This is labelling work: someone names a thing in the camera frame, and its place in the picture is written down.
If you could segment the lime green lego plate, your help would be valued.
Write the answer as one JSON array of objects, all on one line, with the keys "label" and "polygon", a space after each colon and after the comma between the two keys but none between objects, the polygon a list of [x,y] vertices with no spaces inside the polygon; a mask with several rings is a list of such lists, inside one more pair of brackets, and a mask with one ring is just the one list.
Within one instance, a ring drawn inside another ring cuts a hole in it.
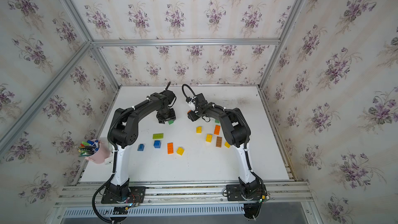
[{"label": "lime green lego plate", "polygon": [[153,134],[153,136],[152,136],[153,140],[161,140],[163,138],[164,138],[164,134],[163,133],[156,133],[156,134]]}]

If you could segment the orange long lego brick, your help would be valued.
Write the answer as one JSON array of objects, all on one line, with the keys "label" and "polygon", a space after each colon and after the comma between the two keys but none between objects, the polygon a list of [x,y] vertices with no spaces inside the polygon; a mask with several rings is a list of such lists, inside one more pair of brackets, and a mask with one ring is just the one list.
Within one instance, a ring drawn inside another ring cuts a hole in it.
[{"label": "orange long lego brick", "polygon": [[174,145],[173,145],[173,143],[168,143],[167,144],[167,154],[170,155],[173,153],[174,153]]}]

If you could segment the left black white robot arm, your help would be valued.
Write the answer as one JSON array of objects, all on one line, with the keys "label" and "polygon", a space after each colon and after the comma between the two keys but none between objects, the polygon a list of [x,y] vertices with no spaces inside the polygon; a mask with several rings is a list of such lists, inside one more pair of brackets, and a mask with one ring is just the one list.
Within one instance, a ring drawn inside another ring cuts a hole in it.
[{"label": "left black white robot arm", "polygon": [[119,108],[115,111],[107,134],[108,142],[114,147],[113,169],[110,178],[96,190],[92,197],[92,208],[95,215],[107,224],[119,224],[122,220],[113,218],[106,219],[100,214],[96,207],[96,197],[103,190],[113,200],[126,203],[131,195],[129,183],[129,160],[131,146],[139,136],[139,123],[149,114],[156,112],[156,118],[160,124],[175,120],[173,109],[177,97],[169,90],[170,83],[160,93],[153,93],[146,97],[143,102],[129,108]]}]

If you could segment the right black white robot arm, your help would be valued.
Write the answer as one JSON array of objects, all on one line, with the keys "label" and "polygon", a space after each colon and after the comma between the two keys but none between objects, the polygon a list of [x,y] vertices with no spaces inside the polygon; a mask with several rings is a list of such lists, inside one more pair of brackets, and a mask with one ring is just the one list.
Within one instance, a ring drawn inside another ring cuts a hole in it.
[{"label": "right black white robot arm", "polygon": [[225,140],[235,147],[239,161],[239,189],[244,200],[248,201],[260,196],[256,203],[244,205],[244,216],[256,219],[262,204],[269,199],[263,179],[251,166],[249,141],[251,130],[239,108],[229,109],[214,102],[208,102],[204,95],[196,94],[192,88],[183,84],[182,93],[191,110],[187,113],[191,121],[214,119],[219,121]]}]

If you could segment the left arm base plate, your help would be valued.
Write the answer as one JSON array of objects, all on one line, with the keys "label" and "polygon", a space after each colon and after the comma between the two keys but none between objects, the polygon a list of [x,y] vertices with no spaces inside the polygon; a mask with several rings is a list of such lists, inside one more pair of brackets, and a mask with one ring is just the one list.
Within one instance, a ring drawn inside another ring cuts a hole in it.
[{"label": "left arm base plate", "polygon": [[141,204],[144,202],[146,187],[109,186],[101,199],[102,204]]}]

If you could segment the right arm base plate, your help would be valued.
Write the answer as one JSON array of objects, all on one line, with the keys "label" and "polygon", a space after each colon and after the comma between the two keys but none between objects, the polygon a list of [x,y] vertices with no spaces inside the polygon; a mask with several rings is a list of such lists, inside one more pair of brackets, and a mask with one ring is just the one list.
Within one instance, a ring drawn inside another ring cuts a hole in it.
[{"label": "right arm base plate", "polygon": [[239,184],[226,185],[225,194],[228,201],[265,201],[266,196],[263,194],[260,186],[245,186]]}]

